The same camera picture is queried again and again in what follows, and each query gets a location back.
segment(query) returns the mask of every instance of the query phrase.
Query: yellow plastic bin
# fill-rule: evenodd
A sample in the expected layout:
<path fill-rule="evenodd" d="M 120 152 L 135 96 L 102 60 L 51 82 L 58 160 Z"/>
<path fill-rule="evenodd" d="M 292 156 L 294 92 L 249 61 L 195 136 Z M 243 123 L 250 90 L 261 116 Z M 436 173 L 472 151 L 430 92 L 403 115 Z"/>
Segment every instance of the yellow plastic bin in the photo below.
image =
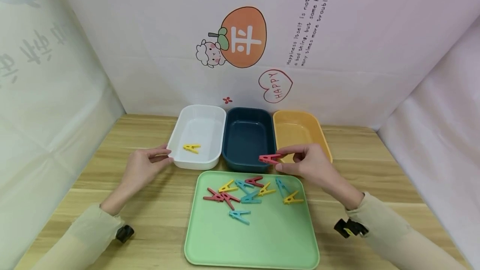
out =
<path fill-rule="evenodd" d="M 273 124 L 277 149 L 296 144 L 318 143 L 327 159 L 331 163 L 333 162 L 332 153 L 325 140 L 320 123 L 311 113 L 280 110 L 273 114 Z M 293 154 L 285 156 L 281 161 L 292 163 Z"/>

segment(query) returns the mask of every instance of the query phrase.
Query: light green sleeve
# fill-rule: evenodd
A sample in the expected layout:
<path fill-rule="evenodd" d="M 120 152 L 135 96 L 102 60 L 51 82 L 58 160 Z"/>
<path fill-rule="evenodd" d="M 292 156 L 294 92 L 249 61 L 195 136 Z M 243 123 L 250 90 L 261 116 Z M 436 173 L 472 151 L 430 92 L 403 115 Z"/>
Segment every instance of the light green sleeve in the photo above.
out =
<path fill-rule="evenodd" d="M 382 201 L 365 193 L 356 210 L 347 210 L 354 222 L 369 230 L 363 236 L 369 246 L 401 270 L 465 270 L 435 243 L 411 228 L 409 223 Z"/>
<path fill-rule="evenodd" d="M 115 239 L 117 230 L 123 223 L 120 217 L 113 217 L 101 210 L 99 204 L 90 206 L 32 269 L 87 268 Z"/>

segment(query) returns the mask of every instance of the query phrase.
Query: red clothespin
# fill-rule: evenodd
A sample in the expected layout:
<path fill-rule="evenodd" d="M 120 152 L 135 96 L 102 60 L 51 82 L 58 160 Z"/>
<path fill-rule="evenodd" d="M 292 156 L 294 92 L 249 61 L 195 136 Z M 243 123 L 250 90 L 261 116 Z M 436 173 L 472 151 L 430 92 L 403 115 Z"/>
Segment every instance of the red clothespin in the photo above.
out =
<path fill-rule="evenodd" d="M 263 163 L 267 163 L 267 164 L 272 164 L 272 165 L 277 165 L 278 162 L 276 160 L 273 160 L 273 159 L 278 159 L 279 157 L 281 157 L 282 155 L 281 154 L 267 154 L 267 155 L 261 155 L 258 157 L 258 160 L 260 162 L 263 162 Z"/>
<path fill-rule="evenodd" d="M 217 192 L 213 191 L 211 188 L 207 188 L 207 190 L 213 194 L 212 197 L 204 196 L 204 200 L 213 200 L 213 201 L 218 201 L 221 203 L 224 200 L 224 197 L 221 194 L 218 194 Z"/>
<path fill-rule="evenodd" d="M 259 182 L 257 182 L 257 180 L 261 180 L 262 178 L 263 178 L 263 176 L 256 176 L 256 177 L 253 177 L 253 178 L 245 179 L 245 182 L 247 184 L 256 185 L 257 187 L 262 188 L 263 185 L 260 184 Z"/>
<path fill-rule="evenodd" d="M 232 203 L 230 202 L 230 200 L 234 200 L 234 201 L 237 201 L 239 203 L 240 202 L 239 198 L 236 198 L 235 196 L 232 196 L 232 195 L 228 194 L 227 192 L 220 192 L 220 194 L 225 199 L 225 202 L 228 204 L 228 206 L 230 206 L 230 208 L 232 210 L 235 210 Z"/>

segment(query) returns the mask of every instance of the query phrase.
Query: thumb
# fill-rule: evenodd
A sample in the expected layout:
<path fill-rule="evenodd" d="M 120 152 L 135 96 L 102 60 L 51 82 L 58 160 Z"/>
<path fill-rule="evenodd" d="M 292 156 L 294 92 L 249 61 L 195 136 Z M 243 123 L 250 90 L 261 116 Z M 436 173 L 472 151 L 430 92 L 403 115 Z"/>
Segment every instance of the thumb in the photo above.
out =
<path fill-rule="evenodd" d="M 278 172 L 287 173 L 290 175 L 296 175 L 298 173 L 299 164 L 297 163 L 279 163 L 275 166 L 275 170 Z"/>

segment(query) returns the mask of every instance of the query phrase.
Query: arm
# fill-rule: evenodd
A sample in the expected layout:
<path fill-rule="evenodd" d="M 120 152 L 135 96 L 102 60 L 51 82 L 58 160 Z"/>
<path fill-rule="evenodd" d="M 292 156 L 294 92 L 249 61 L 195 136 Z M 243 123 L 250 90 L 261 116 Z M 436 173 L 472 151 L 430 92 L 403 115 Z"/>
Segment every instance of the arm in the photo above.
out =
<path fill-rule="evenodd" d="M 465 269 L 382 201 L 353 187 L 326 159 L 320 145 L 294 145 L 279 149 L 277 153 L 294 153 L 295 163 L 278 164 L 276 170 L 302 176 L 338 200 L 351 220 L 369 230 L 363 236 L 367 244 L 399 269 Z"/>
<path fill-rule="evenodd" d="M 101 203 L 93 204 L 60 240 L 45 254 L 33 270 L 82 270 L 93 264 L 115 239 L 124 222 L 118 213 L 157 174 L 173 162 L 166 145 L 132 153 L 118 187 Z"/>

